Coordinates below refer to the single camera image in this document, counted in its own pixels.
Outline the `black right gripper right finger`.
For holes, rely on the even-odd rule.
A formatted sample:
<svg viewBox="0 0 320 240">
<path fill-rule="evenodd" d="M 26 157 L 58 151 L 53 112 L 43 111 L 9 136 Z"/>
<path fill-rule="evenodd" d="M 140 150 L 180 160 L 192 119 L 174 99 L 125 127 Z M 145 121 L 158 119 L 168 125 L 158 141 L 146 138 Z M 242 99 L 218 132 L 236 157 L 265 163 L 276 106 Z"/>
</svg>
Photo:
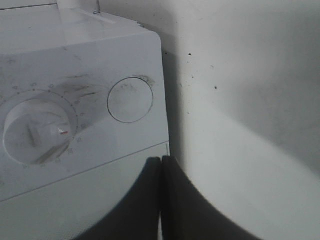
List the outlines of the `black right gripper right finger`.
<svg viewBox="0 0 320 240">
<path fill-rule="evenodd" d="M 165 240 L 256 240 L 212 206 L 173 156 L 161 164 L 161 225 Z"/>
</svg>

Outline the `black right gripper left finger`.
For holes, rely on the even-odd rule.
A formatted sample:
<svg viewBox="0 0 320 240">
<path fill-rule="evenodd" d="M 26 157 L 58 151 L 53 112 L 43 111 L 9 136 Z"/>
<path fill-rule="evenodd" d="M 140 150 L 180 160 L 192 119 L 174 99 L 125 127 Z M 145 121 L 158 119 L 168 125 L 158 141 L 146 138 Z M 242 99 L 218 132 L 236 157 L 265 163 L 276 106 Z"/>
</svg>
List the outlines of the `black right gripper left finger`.
<svg viewBox="0 0 320 240">
<path fill-rule="evenodd" d="M 157 240 L 161 169 L 160 158 L 148 158 L 124 198 L 102 220 L 76 239 Z"/>
</svg>

